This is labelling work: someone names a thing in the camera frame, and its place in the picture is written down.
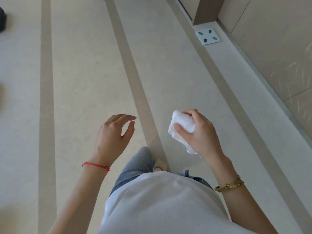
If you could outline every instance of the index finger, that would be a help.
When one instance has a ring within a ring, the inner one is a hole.
[[[131,115],[122,115],[117,121],[116,123],[118,123],[119,125],[124,126],[128,121],[133,121],[135,120],[136,117],[135,116],[131,116]]]
[[[184,114],[192,115],[195,122],[198,122],[202,119],[203,115],[201,115],[197,109],[187,109],[183,112]]]

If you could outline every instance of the black object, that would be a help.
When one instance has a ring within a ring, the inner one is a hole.
[[[5,30],[6,26],[6,14],[4,13],[4,10],[0,7],[0,32]]]

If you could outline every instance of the person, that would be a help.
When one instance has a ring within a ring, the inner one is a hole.
[[[153,159],[143,147],[116,181],[105,205],[98,234],[107,233],[259,233],[277,231],[240,180],[226,157],[213,124],[196,109],[186,110],[195,121],[194,133],[179,124],[176,131],[212,169],[232,221],[211,186],[199,177],[153,172]],[[135,116],[111,116],[100,128],[96,149],[54,222],[49,234],[85,234],[101,184],[123,153],[134,131]],[[131,121],[121,135],[122,127]],[[234,185],[231,189],[226,184]]]

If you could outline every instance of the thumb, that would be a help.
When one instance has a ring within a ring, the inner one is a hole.
[[[122,136],[125,143],[129,143],[133,133],[135,132],[135,121],[131,121],[129,123],[128,129],[126,130],[125,134]]]
[[[181,137],[182,137],[183,139],[186,140],[186,142],[189,142],[189,140],[190,140],[190,138],[191,138],[191,136],[192,136],[191,133],[187,132],[187,131],[186,131],[180,124],[178,124],[178,123],[175,123],[175,124],[174,124],[174,128],[176,129],[177,133],[178,133],[179,135],[181,135]]]

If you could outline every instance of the jeans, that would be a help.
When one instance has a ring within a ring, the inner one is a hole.
[[[152,158],[152,154],[150,150],[147,147],[142,147],[136,154],[133,156],[130,161],[127,163],[127,165],[124,167],[123,171],[119,175],[117,181],[115,182],[115,186],[112,189],[111,194],[117,190],[119,187],[122,187],[123,185],[127,184],[128,182],[134,180],[138,176],[140,176],[143,173],[152,173],[153,172],[153,166],[154,166],[154,160]],[[195,181],[198,181],[205,186],[208,186],[209,188],[213,189],[207,181],[200,177],[192,177],[189,176],[188,170],[185,171],[184,174],[179,174],[180,176],[189,177]]]

